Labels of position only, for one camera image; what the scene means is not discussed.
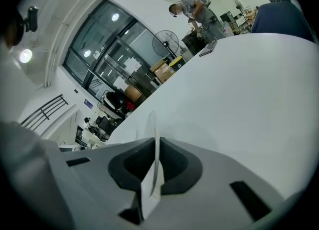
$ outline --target window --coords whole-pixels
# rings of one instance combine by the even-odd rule
[[[137,107],[157,88],[150,67],[162,57],[153,50],[153,37],[135,18],[104,0],[79,29],[63,65],[96,99],[113,91]]]

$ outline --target gray pants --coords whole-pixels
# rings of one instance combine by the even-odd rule
[[[223,27],[219,24],[219,22],[210,22],[207,24],[202,24],[201,34],[203,36],[203,40],[206,44],[227,37],[224,33]]]

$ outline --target smartphone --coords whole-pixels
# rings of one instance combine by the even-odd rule
[[[217,40],[212,41],[211,43],[208,43],[206,47],[202,50],[199,56],[202,57],[211,53],[214,50],[216,44],[217,44]]]

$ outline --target desk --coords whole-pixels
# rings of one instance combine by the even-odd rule
[[[226,154],[287,198],[317,164],[319,48],[281,34],[218,40],[188,61],[110,136],[145,136],[151,111],[161,136]]]

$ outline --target white table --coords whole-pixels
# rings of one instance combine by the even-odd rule
[[[108,144],[145,137],[151,111],[161,136],[229,155],[287,198],[317,164],[319,48],[280,34],[221,39],[153,93]]]

